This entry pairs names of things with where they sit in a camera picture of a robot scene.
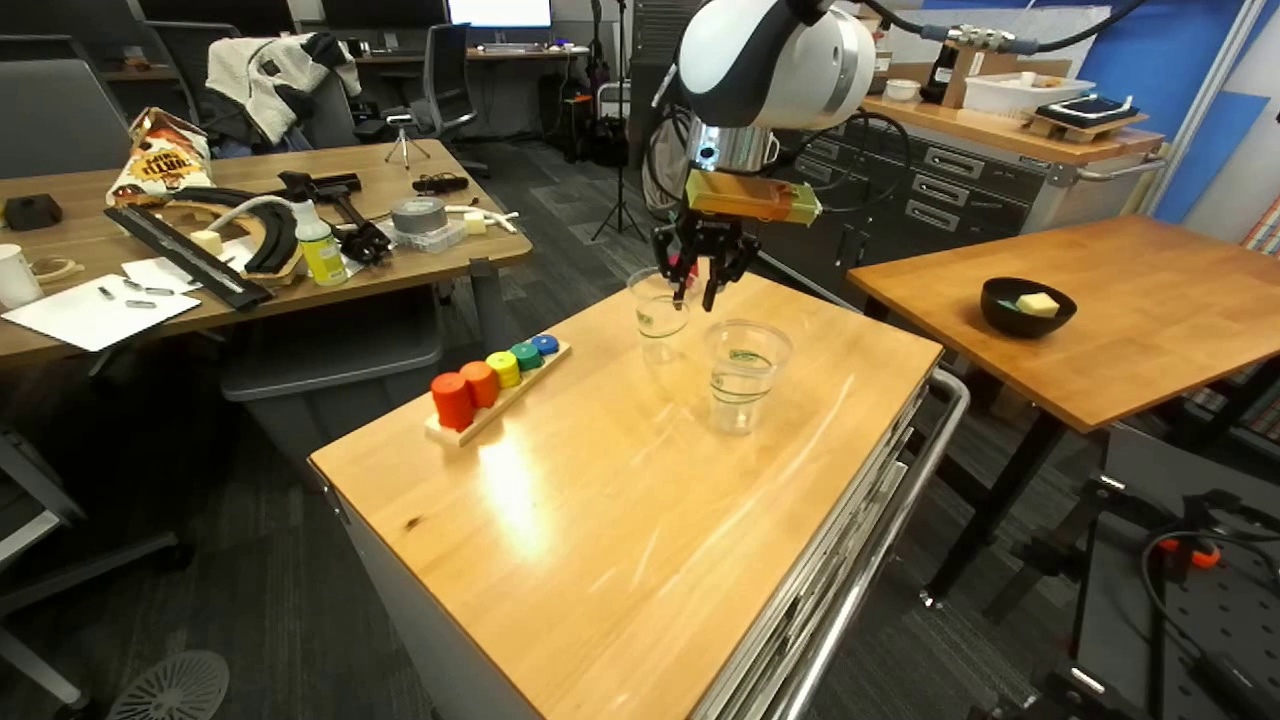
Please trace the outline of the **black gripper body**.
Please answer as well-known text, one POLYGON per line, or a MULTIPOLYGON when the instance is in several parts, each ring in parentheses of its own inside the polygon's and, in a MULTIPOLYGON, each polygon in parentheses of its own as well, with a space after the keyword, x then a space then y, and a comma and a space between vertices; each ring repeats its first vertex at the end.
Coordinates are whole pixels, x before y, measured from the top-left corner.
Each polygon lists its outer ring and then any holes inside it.
POLYGON ((678 267, 687 256, 721 256, 730 267, 749 267, 759 245, 743 232, 736 218, 678 213, 651 232, 658 262, 678 267))

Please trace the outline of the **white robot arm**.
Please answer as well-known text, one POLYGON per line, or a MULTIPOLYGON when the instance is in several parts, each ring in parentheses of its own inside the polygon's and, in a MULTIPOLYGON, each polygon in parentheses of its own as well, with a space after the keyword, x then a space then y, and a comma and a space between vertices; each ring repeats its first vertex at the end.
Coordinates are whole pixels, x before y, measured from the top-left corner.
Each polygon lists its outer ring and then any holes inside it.
MULTIPOLYGON (((874 33, 831 0, 708 0, 678 46, 686 109, 715 133, 826 133, 852 121, 876 78, 874 33)), ((667 306, 705 313, 759 256, 733 174, 687 154, 678 224, 651 235, 667 306)))

